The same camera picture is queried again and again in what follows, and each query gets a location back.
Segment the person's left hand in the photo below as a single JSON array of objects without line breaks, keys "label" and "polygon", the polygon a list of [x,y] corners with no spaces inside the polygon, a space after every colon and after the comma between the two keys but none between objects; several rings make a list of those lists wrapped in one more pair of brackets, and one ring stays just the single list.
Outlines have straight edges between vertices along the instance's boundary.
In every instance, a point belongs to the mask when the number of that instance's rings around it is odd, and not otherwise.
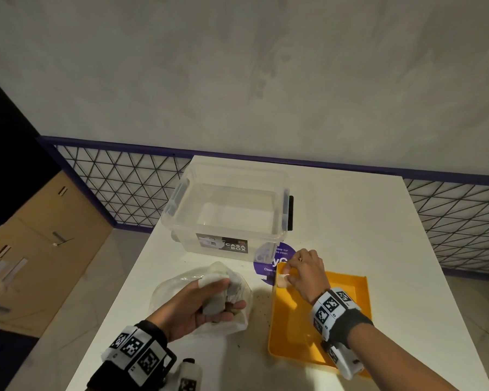
[{"label": "person's left hand", "polygon": [[235,311],[247,306],[243,300],[226,303],[225,310],[220,314],[204,315],[202,306],[209,298],[199,297],[198,281],[190,282],[146,319],[164,332],[168,342],[174,342],[206,323],[229,322]]}]

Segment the person's right hand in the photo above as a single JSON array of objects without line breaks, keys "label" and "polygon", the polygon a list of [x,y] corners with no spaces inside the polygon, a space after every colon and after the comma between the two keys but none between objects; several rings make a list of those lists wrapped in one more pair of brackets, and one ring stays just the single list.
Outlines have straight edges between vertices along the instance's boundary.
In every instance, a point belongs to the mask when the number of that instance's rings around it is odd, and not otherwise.
[{"label": "person's right hand", "polygon": [[316,250],[300,249],[286,263],[281,273],[286,275],[285,280],[311,305],[331,289],[324,262]]}]

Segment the white tea bag sachet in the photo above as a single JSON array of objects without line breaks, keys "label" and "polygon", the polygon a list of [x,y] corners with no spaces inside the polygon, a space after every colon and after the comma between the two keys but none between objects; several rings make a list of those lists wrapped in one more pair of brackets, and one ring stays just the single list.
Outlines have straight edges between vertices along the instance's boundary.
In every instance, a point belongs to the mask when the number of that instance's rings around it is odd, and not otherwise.
[{"label": "white tea bag sachet", "polygon": [[217,315],[223,312],[226,308],[226,303],[236,303],[241,301],[242,297],[242,285],[241,276],[237,273],[210,273],[205,274],[199,279],[198,285],[200,288],[205,287],[214,282],[218,282],[224,278],[230,280],[228,286],[222,292],[219,292],[210,297],[203,303],[202,312],[204,315]]}]

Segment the person's right forearm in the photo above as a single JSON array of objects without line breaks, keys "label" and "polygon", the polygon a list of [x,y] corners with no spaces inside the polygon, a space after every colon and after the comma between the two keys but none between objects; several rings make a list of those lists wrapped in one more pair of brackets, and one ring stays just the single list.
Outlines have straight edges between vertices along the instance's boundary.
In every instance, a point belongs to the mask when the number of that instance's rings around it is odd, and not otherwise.
[{"label": "person's right forearm", "polygon": [[347,342],[380,391],[458,391],[373,325],[355,326]]}]

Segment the person's left forearm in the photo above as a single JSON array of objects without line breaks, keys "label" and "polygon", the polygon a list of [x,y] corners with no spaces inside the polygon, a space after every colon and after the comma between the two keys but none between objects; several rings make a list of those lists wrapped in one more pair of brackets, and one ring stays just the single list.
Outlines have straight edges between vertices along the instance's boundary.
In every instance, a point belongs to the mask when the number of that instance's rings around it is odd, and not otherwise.
[{"label": "person's left forearm", "polygon": [[102,363],[86,385],[87,391],[146,391],[127,370],[109,360]]}]

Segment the round purple sticker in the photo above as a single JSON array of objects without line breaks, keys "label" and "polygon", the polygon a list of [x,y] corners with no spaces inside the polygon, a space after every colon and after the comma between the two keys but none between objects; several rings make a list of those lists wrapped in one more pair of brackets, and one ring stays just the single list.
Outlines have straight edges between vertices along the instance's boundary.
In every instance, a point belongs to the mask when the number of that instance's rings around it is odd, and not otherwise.
[{"label": "round purple sticker", "polygon": [[263,282],[274,286],[278,264],[286,263],[295,252],[296,250],[284,242],[279,244],[267,242],[255,253],[254,270]]}]

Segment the clear plastic bag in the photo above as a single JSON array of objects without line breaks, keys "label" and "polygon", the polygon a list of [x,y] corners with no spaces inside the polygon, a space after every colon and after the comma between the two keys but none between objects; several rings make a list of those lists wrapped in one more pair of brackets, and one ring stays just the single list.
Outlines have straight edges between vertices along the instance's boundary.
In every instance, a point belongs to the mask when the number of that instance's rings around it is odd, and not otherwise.
[{"label": "clear plastic bag", "polygon": [[[154,312],[156,309],[161,307],[165,302],[170,300],[174,295],[176,295],[183,287],[185,287],[190,282],[196,281],[202,278],[205,274],[210,273],[237,273],[231,270],[222,262],[214,262],[210,266],[198,267],[182,273],[178,276],[170,278],[162,283],[160,283],[154,290],[149,306],[149,313]],[[207,336],[226,336],[234,334],[237,332],[244,331],[248,328],[250,312],[253,306],[253,294],[248,283],[241,276],[242,285],[242,297],[241,300],[247,303],[245,309],[241,311],[235,311],[234,317],[229,322],[220,323],[206,323],[196,330],[193,331],[192,335],[199,337]]]}]

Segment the yellow plastic tray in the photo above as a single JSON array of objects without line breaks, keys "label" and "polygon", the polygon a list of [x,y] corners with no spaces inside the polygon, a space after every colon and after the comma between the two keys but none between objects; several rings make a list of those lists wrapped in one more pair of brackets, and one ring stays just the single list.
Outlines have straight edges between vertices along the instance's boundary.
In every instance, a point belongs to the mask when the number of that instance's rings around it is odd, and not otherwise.
[{"label": "yellow plastic tray", "polygon": [[[365,276],[326,271],[332,288],[339,287],[372,318],[368,280]],[[339,373],[332,358],[321,347],[321,336],[313,326],[311,307],[292,287],[280,288],[276,274],[272,296],[272,318],[268,352],[277,358]]]}]

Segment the right wrist marker band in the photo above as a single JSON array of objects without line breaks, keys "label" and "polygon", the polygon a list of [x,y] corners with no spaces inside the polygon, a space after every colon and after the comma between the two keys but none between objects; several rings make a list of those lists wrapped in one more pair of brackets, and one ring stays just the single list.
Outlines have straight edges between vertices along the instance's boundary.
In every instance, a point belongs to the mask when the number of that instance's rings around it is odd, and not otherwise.
[{"label": "right wrist marker band", "polygon": [[340,343],[351,349],[348,336],[359,324],[373,325],[350,295],[339,287],[326,290],[314,303],[311,310],[314,328],[324,342]]}]

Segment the wrist marker band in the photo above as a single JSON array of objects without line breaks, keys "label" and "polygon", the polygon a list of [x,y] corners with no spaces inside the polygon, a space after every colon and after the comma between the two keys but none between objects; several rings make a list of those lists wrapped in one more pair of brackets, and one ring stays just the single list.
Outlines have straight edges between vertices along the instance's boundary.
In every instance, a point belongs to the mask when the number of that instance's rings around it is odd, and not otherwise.
[{"label": "wrist marker band", "polygon": [[348,336],[359,324],[373,325],[350,295],[339,287],[326,290],[314,303],[311,310],[314,328],[324,342],[340,343],[351,349]]},{"label": "wrist marker band", "polygon": [[126,326],[101,355],[102,365],[109,364],[130,386],[145,388],[159,384],[177,361],[168,348],[165,333],[150,321]]}]

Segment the clear plastic storage box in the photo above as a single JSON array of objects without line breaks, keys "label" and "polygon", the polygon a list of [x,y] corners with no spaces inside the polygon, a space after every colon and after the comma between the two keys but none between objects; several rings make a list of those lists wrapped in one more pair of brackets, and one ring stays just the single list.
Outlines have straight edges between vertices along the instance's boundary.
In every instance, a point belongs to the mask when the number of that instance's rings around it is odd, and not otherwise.
[{"label": "clear plastic storage box", "polygon": [[191,162],[184,178],[190,185],[176,214],[164,213],[166,204],[159,220],[187,252],[253,262],[263,244],[284,241],[285,171]]}]

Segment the grey box latch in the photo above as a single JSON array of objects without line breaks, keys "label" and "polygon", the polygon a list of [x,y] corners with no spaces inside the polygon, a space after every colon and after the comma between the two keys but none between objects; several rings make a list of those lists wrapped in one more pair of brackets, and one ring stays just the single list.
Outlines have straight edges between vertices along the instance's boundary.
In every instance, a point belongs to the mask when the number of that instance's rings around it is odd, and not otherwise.
[{"label": "grey box latch", "polygon": [[170,200],[164,210],[164,213],[168,214],[170,217],[174,217],[176,211],[178,210],[180,203],[188,190],[190,185],[190,179],[184,178],[180,181],[174,192],[172,193]]}]

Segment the left wrist marker band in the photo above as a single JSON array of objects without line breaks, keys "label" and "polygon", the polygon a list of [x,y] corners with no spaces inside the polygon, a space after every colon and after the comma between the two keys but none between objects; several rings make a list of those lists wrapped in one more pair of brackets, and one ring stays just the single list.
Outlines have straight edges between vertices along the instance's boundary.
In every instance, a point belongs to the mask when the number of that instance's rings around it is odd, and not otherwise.
[{"label": "left wrist marker band", "polygon": [[168,348],[165,333],[150,321],[126,326],[101,355],[102,365],[109,364],[130,386],[145,388],[159,384],[177,361]]}]

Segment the brown wooden cabinet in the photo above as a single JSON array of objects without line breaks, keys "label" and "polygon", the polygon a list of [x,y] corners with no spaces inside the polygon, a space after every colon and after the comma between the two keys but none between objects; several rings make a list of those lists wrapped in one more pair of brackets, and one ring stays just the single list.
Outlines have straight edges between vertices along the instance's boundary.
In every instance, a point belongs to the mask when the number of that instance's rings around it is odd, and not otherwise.
[{"label": "brown wooden cabinet", "polygon": [[40,337],[112,231],[60,171],[0,226],[0,330]]}]

